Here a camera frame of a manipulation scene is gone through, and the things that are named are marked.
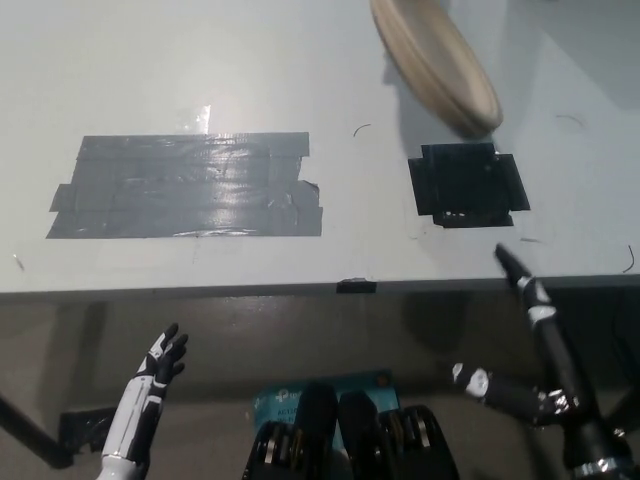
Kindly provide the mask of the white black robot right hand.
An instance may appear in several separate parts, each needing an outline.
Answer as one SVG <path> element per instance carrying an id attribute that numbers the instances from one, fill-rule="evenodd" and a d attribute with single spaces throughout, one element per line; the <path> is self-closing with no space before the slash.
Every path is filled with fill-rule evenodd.
<path id="1" fill-rule="evenodd" d="M 451 366 L 451 383 L 528 425 L 560 427 L 563 464 L 572 479 L 637 479 L 639 465 L 629 444 L 602 415 L 593 384 L 542 281 L 503 244 L 496 245 L 494 256 L 519 296 L 548 388 L 519 385 L 463 362 Z"/>

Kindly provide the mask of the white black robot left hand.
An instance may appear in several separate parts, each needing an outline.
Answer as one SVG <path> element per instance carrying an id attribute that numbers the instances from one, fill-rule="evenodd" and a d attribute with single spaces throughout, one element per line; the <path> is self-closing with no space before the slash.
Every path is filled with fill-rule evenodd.
<path id="1" fill-rule="evenodd" d="M 113 417 L 102 455 L 148 465 L 169 385 L 185 364 L 188 336 L 170 325 L 146 352 Z"/>

